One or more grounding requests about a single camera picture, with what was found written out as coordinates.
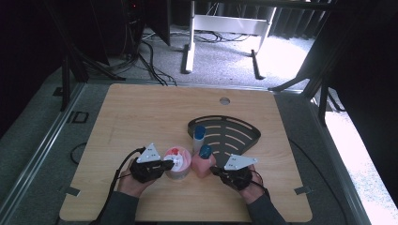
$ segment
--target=gray sleeve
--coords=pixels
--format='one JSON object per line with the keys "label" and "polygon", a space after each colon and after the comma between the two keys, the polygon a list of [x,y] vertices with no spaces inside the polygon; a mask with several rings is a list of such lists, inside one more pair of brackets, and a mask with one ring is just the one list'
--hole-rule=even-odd
{"label": "gray sleeve", "polygon": [[114,191],[102,215],[101,225],[127,225],[135,223],[138,198]]}
{"label": "gray sleeve", "polygon": [[252,225],[287,224],[267,195],[247,205]]}

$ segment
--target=wrist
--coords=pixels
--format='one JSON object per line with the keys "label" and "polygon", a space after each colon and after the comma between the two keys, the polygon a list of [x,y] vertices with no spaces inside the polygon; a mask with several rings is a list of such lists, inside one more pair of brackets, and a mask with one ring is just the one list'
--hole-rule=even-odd
{"label": "wrist", "polygon": [[246,204],[250,204],[260,198],[264,194],[264,191],[254,184],[249,184],[246,188],[241,190],[239,194]]}
{"label": "wrist", "polygon": [[132,197],[135,197],[135,198],[140,198],[141,194],[144,192],[143,189],[140,189],[140,188],[137,188],[137,187],[136,188],[122,188],[122,187],[120,187],[118,189],[118,191],[122,192],[124,194],[130,195]]}

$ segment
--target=slotted plastic piece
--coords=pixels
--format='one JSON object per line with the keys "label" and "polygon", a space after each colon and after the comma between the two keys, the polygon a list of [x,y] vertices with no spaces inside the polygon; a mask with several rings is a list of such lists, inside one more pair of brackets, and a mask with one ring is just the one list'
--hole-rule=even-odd
{"label": "slotted plastic piece", "polygon": [[221,168],[231,154],[241,156],[261,137],[261,132],[256,127],[226,115],[208,115],[191,120],[188,124],[191,137],[198,125],[206,128],[205,144],[212,147],[217,166]]}

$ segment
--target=table hole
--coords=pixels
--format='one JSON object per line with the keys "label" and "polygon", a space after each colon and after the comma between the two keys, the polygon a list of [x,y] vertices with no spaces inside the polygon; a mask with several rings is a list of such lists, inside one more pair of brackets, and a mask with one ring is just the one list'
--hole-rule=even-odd
{"label": "table hole", "polygon": [[220,103],[222,105],[229,105],[229,103],[231,103],[231,100],[228,97],[222,97],[220,98]]}

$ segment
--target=metal frame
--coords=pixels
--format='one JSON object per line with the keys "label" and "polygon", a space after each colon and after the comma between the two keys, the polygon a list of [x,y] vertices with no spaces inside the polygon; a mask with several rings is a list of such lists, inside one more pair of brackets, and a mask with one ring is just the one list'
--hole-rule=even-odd
{"label": "metal frame", "polygon": [[270,15],[265,20],[196,15],[195,1],[191,1],[190,43],[188,45],[185,71],[187,73],[193,72],[193,58],[195,55],[195,30],[260,36],[261,39],[257,50],[260,51],[264,40],[268,36],[269,29],[272,25],[272,19],[275,15],[275,10],[276,8],[274,7]]}
{"label": "metal frame", "polygon": [[71,95],[70,104],[63,112],[60,112],[55,118],[49,131],[41,141],[38,149],[35,151],[35,154],[31,157],[27,165],[24,167],[11,191],[2,202],[0,207],[1,225],[8,224],[8,221],[11,219],[24,194],[29,189],[32,181],[35,179],[36,174],[41,167],[41,164],[46,159],[56,138],[58,137],[58,134],[61,132],[62,127],[68,120],[69,114],[72,111],[80,94],[82,93],[84,86],[85,83],[83,82],[77,83]]}

